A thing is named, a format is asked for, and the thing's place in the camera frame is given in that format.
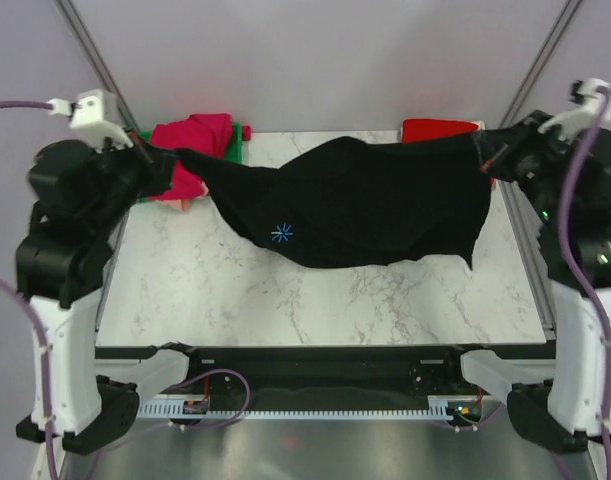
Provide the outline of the black t shirt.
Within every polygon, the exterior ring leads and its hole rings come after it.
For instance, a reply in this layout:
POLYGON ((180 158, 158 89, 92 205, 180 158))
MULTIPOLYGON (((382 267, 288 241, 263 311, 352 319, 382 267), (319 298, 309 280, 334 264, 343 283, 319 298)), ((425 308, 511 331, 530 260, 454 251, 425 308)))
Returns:
POLYGON ((473 138, 369 144, 342 136, 278 167, 181 149, 229 227, 309 268, 389 265, 428 255, 470 263, 491 203, 473 138))

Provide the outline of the magenta t shirt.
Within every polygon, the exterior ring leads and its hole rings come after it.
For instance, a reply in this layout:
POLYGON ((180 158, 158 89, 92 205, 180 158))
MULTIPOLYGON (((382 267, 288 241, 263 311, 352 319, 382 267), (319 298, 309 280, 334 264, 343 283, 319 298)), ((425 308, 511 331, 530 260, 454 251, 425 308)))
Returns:
MULTIPOLYGON (((168 124, 158 124, 152 130, 149 144, 164 149, 187 148, 219 160, 223 156, 232 136, 231 122, 235 122, 227 113, 192 114, 184 120, 168 124)), ((243 126, 244 142, 252 137, 249 125, 243 126)), ((171 189, 156 199, 179 199, 196 194, 198 183, 203 180, 187 172, 180 164, 173 171, 171 189)))

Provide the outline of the green plastic tray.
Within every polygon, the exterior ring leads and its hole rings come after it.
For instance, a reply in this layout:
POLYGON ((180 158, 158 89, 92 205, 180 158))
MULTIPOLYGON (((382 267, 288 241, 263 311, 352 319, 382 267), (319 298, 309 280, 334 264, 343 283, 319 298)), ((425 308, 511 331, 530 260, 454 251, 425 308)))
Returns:
MULTIPOLYGON (((223 160, 231 163, 242 164, 243 163, 243 126, 237 122, 231 122, 232 136, 230 138, 227 149, 225 150, 223 160)), ((140 131, 140 137, 149 143, 152 131, 140 131)), ((137 203, 146 203, 152 201, 149 198, 141 197, 137 200, 137 203)))

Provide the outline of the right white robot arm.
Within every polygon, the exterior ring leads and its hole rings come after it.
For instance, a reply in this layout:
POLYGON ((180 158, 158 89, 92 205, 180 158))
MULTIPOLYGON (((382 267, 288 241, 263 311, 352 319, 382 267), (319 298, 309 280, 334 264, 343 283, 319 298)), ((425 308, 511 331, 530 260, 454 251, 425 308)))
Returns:
POLYGON ((452 392, 476 384, 507 409, 516 433, 557 454, 611 443, 611 131, 600 129, 573 188, 567 170, 584 136, 565 138, 540 110, 510 127, 483 171, 514 183, 541 222, 538 245, 555 309, 553 360, 502 359, 490 349, 443 368, 452 392))

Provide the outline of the right aluminium frame post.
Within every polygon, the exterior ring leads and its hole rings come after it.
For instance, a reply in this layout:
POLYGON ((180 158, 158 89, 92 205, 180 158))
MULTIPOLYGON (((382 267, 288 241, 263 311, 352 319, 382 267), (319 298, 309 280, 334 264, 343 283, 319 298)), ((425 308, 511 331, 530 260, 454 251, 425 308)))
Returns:
POLYGON ((530 64, 526 74, 514 96, 509 107, 506 109, 499 126, 508 127, 519 117, 520 111, 529 99, 541 74, 550 63, 557 47, 562 42, 570 25, 577 16, 584 0, 566 0, 559 11, 551 28, 549 29, 543 43, 541 44, 536 56, 530 64))

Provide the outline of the peach pink t shirt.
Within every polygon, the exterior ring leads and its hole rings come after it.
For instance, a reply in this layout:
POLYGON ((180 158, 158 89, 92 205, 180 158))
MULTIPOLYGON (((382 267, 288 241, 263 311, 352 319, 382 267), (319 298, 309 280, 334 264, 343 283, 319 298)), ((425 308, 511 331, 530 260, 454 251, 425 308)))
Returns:
POLYGON ((187 212, 191 208, 194 200, 206 198, 209 196, 209 194, 209 188, 204 182, 200 181, 198 183, 198 190, 196 194, 191 194, 185 198, 179 199, 156 199, 156 202, 176 211, 187 212))

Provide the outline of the left aluminium frame post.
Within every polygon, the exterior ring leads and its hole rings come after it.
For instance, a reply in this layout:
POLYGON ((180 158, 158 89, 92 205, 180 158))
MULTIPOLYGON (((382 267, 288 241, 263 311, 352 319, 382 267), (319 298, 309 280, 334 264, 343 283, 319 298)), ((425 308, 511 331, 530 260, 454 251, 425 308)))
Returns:
POLYGON ((134 130, 139 130, 139 125, 133 116, 131 109, 127 105, 125 98, 114 79, 114 76, 111 74, 107 63, 105 62, 74 2, 72 0, 54 0, 53 4, 65 20, 68 28, 77 41, 79 47, 82 49, 88 63, 91 65, 101 85, 105 90, 108 90, 116 95, 117 108, 121 119, 128 127, 134 130))

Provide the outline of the folded red t shirt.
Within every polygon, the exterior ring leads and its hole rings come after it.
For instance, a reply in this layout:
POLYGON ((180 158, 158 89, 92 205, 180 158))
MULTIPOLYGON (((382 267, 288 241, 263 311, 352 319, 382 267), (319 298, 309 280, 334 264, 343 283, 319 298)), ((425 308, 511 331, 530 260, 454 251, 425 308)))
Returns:
POLYGON ((436 140, 485 128, 482 121, 464 121, 437 118, 409 118, 402 122, 400 142, 403 144, 436 140))

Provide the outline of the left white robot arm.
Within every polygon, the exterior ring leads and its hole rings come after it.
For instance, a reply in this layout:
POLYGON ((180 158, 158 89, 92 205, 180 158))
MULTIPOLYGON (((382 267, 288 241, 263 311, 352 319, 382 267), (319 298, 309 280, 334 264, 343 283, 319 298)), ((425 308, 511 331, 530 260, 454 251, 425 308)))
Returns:
POLYGON ((117 378, 97 370, 96 316, 110 238, 136 201, 168 189, 173 153, 144 142, 94 149, 79 140, 43 148, 28 181, 36 195, 29 231, 16 251, 18 293, 38 321, 37 397, 18 437, 61 438, 70 453, 89 455, 123 437, 141 405, 171 386, 193 393, 204 369, 184 346, 167 344, 117 378))

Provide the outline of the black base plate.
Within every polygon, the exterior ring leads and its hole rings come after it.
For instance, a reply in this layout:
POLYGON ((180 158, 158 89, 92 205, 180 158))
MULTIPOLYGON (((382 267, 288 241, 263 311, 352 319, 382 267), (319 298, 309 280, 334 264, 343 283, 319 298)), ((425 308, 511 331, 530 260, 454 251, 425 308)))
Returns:
POLYGON ((504 360, 552 360, 554 341, 544 344, 456 344, 389 347, 189 347, 190 371, 208 367, 236 370, 256 386, 401 388, 415 394, 474 394, 463 379, 460 358, 470 351, 504 360))

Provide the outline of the aluminium frame post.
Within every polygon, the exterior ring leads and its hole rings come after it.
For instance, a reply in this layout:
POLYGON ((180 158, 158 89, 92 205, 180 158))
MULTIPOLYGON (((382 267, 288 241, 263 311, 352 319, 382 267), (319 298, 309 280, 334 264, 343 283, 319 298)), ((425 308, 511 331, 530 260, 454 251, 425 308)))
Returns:
POLYGON ((117 108, 121 119, 128 127, 134 130, 139 130, 139 125, 133 116, 131 109, 127 105, 125 98, 114 79, 114 76, 111 74, 107 63, 105 62, 74 2, 72 0, 54 0, 53 4, 65 20, 68 28, 77 41, 79 47, 82 49, 88 63, 91 65, 101 85, 105 90, 108 90, 116 95, 117 108))
POLYGON ((559 11, 551 28, 549 29, 543 43, 541 44, 536 56, 530 64, 526 74, 514 96, 509 107, 506 109, 499 126, 508 127, 519 117, 520 111, 529 99, 541 74, 550 63, 557 47, 562 42, 570 25, 577 16, 584 0, 566 0, 559 11))

